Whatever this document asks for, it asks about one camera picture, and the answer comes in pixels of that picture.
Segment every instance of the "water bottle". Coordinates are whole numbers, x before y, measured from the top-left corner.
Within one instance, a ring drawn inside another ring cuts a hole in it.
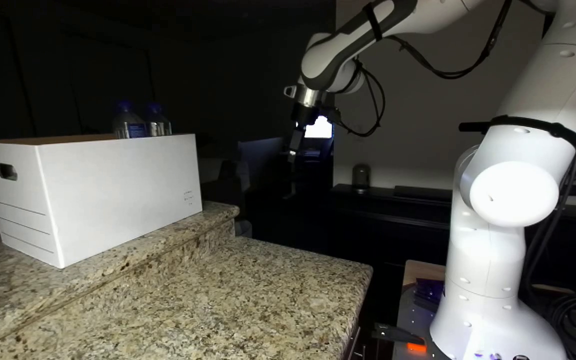
[[[132,111],[130,101],[119,101],[117,116],[112,121],[117,139],[144,138],[148,136],[146,123]]]
[[[170,121],[162,115],[162,105],[157,102],[151,102],[148,104],[147,123],[151,137],[172,135]]]

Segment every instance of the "granite countertop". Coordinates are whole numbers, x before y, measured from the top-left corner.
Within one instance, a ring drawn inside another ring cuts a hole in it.
[[[236,206],[204,202],[203,211],[198,214],[61,270],[9,248],[0,240],[0,338],[198,238],[238,213]]]
[[[337,360],[372,269],[231,237],[153,282],[134,269],[0,341],[0,359]]]

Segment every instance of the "white storage box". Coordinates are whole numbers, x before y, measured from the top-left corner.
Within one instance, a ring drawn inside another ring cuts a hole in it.
[[[195,135],[0,141],[0,234],[64,268],[201,212]]]

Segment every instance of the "orange object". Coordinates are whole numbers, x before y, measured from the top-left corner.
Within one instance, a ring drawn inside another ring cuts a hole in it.
[[[409,351],[416,351],[418,353],[425,353],[426,350],[428,349],[425,344],[423,344],[423,345],[413,344],[412,342],[409,342],[407,344],[407,348]]]

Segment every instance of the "computer monitor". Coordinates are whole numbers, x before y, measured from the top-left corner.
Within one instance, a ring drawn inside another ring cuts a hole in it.
[[[307,139],[330,139],[333,137],[333,125],[326,116],[319,116],[313,125],[306,126],[304,137]]]

